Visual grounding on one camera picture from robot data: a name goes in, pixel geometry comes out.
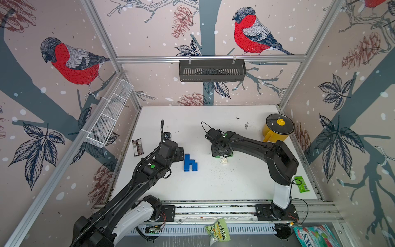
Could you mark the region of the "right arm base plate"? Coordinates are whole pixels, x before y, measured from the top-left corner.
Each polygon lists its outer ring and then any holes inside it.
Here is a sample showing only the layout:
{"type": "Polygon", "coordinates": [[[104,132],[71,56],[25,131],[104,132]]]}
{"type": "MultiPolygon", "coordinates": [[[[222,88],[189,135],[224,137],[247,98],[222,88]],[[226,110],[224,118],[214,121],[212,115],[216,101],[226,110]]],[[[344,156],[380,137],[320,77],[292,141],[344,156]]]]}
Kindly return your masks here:
{"type": "Polygon", "coordinates": [[[256,204],[254,214],[259,221],[298,221],[295,205],[289,204],[284,210],[275,204],[256,204]]]}

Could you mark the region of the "blue long lego brick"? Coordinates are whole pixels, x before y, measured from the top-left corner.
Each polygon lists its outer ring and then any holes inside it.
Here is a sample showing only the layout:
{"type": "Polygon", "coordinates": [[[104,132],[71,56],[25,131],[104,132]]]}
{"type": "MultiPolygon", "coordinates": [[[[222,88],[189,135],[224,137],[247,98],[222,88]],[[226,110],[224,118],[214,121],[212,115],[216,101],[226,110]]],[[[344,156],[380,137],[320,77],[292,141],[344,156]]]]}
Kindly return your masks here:
{"type": "Polygon", "coordinates": [[[190,158],[190,154],[184,156],[184,172],[198,171],[198,164],[190,158]]]}

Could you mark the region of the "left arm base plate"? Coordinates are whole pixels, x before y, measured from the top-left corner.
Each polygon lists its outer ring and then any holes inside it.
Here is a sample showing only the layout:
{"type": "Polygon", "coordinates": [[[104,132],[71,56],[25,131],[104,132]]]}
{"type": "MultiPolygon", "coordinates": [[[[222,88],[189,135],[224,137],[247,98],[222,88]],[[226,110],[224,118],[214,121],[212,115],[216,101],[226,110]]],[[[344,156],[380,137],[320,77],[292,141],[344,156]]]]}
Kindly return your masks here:
{"type": "Polygon", "coordinates": [[[174,222],[175,219],[175,205],[162,205],[160,211],[156,214],[155,222],[174,222]]]}

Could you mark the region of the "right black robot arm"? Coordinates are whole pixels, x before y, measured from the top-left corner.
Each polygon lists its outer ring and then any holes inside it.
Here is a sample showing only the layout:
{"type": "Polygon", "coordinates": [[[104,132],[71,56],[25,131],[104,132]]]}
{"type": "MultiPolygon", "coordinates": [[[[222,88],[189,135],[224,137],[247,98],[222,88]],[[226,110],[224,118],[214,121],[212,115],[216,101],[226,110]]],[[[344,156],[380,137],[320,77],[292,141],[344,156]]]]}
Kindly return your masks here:
{"type": "Polygon", "coordinates": [[[211,128],[205,138],[211,143],[213,157],[230,157],[242,152],[264,161],[270,177],[275,182],[272,209],[285,211],[291,204],[291,184],[299,162],[283,141],[260,142],[243,137],[235,132],[211,128]]]}

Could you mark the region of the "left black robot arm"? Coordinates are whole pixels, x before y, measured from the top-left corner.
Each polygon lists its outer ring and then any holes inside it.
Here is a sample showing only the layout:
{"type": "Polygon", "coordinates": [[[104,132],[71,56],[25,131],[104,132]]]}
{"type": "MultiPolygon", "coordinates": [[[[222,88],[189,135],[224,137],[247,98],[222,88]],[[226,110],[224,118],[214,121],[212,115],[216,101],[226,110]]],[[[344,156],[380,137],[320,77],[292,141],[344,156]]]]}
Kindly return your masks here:
{"type": "Polygon", "coordinates": [[[184,148],[167,140],[137,164],[132,179],[99,211],[80,217],[73,227],[72,247],[114,247],[132,229],[157,219],[161,202],[154,196],[137,200],[158,180],[171,174],[171,165],[184,160],[184,148]]]}

